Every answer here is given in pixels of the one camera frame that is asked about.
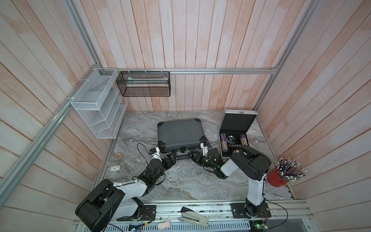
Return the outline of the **dark grey poker case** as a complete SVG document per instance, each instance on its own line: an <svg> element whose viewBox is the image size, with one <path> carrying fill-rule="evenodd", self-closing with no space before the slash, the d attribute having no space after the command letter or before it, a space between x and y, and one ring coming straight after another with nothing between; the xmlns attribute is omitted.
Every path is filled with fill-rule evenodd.
<svg viewBox="0 0 371 232"><path fill-rule="evenodd" d="M176 152L177 160L190 159L191 151L199 151L207 142L200 119L160 122L157 124L157 148L161 154Z"/></svg>

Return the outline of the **silver aluminium poker case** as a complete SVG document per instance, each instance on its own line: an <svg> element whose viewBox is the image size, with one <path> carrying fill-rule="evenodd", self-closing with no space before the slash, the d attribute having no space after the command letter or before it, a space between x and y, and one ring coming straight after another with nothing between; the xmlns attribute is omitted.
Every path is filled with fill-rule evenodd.
<svg viewBox="0 0 371 232"><path fill-rule="evenodd" d="M240 142L240 134L246 134L258 113L251 110L225 110L221 121L219 135L225 133L227 135L228 152L222 152L223 157L229 158L233 151L242 147Z"/></svg>

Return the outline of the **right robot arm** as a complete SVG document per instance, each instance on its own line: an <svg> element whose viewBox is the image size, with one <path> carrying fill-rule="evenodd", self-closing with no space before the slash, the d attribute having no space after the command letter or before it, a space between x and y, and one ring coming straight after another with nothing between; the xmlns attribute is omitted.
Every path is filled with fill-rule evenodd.
<svg viewBox="0 0 371 232"><path fill-rule="evenodd" d="M226 179L237 170L248 177L248 193L244 205L232 207L233 212L238 213L234 215L235 218L255 218L267 207L264 184L271 166L268 156L248 145L234 150L226 162L223 162L217 149L210 150L206 155L200 151L190 152L189 155L196 164L220 179Z"/></svg>

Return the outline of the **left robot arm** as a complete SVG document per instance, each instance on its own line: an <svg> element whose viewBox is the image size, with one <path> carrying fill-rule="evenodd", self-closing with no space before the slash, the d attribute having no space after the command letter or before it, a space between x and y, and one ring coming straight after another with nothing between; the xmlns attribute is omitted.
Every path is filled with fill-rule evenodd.
<svg viewBox="0 0 371 232"><path fill-rule="evenodd" d="M135 180L124 183L102 180L78 205L76 216L90 231L102 232L112 219L140 215L143 203L139 198L159 185L158 180L175 164L176 152L164 158L154 154L146 169Z"/></svg>

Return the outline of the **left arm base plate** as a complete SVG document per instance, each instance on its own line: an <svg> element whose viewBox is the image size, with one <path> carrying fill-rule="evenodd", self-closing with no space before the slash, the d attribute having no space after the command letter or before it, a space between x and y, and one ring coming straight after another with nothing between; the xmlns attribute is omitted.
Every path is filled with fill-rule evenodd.
<svg viewBox="0 0 371 232"><path fill-rule="evenodd" d="M133 216L119 217L116 221L154 221L156 219L156 205L144 205L134 213Z"/></svg>

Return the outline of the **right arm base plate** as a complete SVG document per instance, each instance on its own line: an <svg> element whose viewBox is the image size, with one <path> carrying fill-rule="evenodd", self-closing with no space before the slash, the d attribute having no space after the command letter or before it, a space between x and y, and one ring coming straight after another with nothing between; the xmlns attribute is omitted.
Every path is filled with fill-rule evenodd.
<svg viewBox="0 0 371 232"><path fill-rule="evenodd" d="M266 202L259 206L250 203L232 203L231 211L233 218L271 218L271 212Z"/></svg>

